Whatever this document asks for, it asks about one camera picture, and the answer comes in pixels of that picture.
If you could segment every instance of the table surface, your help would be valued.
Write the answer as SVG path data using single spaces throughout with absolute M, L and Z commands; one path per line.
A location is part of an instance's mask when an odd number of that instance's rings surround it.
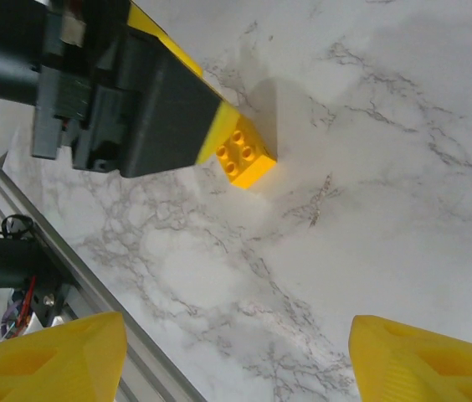
M 472 342 L 472 2 L 138 2 L 279 155 L 5 170 L 209 400 L 358 400 L 352 318 Z

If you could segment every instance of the black cable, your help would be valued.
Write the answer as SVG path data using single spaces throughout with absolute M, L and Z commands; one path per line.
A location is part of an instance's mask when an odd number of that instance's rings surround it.
M 12 232 L 11 230 L 15 224 L 15 220 L 23 223 L 26 228 L 19 230 L 18 232 Z M 33 219 L 21 214 L 9 215 L 2 221 L 1 229 L 0 235 L 2 235 L 4 239 L 20 239 L 33 229 Z

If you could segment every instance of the cable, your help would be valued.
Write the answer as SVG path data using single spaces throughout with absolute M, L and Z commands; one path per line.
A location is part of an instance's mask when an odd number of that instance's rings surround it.
M 24 303 L 22 305 L 22 310 L 20 311 L 20 315 L 16 321 L 17 331 L 11 336 L 11 338 L 16 338 L 19 333 L 26 327 L 27 320 L 28 320 L 28 313 L 29 313 L 29 306 L 32 302 L 33 296 L 33 289 L 35 288 L 35 281 L 36 276 L 32 278 L 31 283 L 29 284 L 28 293 L 26 293 L 26 297 L 24 297 Z
M 5 334 L 8 331 L 8 319 L 13 314 L 13 312 L 20 306 L 22 303 L 22 300 L 17 300 L 14 302 L 11 306 L 8 307 L 8 309 L 3 313 L 2 316 L 2 321 L 0 322 L 0 333 L 2 334 L 2 337 L 5 337 Z
M 26 228 L 19 230 L 18 232 L 12 232 L 14 219 L 23 223 Z M 22 236 L 29 233 L 33 229 L 33 219 L 31 219 L 29 216 L 21 214 L 9 215 L 2 221 L 1 229 L 0 235 L 2 235 L 4 239 L 20 239 Z
M 6 339 L 9 339 L 11 334 L 13 333 L 13 329 L 15 328 L 15 322 L 11 324 L 11 327 L 9 327 L 9 330 L 3 334 L 2 338 L 0 339 L 0 342 L 5 341 Z

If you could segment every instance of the red wire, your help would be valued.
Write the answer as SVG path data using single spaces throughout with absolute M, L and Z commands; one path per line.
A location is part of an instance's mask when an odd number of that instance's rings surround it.
M 19 333 L 24 329 L 26 326 L 26 316 L 28 315 L 29 312 L 29 305 L 32 302 L 32 297 L 33 297 L 33 289 L 35 288 L 35 280 L 37 279 L 36 276 L 32 278 L 31 283 L 29 284 L 29 289 L 28 292 L 26 293 L 26 297 L 24 297 L 24 303 L 22 305 L 22 310 L 20 311 L 20 314 L 18 315 L 17 319 L 17 331 L 11 336 L 11 338 L 15 338 Z

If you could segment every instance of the yellow 3d printed part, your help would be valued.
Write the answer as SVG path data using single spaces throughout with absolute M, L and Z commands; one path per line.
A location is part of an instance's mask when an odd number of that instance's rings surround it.
M 251 187 L 275 164 L 253 123 L 239 114 L 228 139 L 216 149 L 228 180 L 240 188 Z
M 0 343 L 0 401 L 111 402 L 126 357 L 122 316 L 107 312 Z
M 363 402 L 472 402 L 472 343 L 358 316 L 349 348 Z

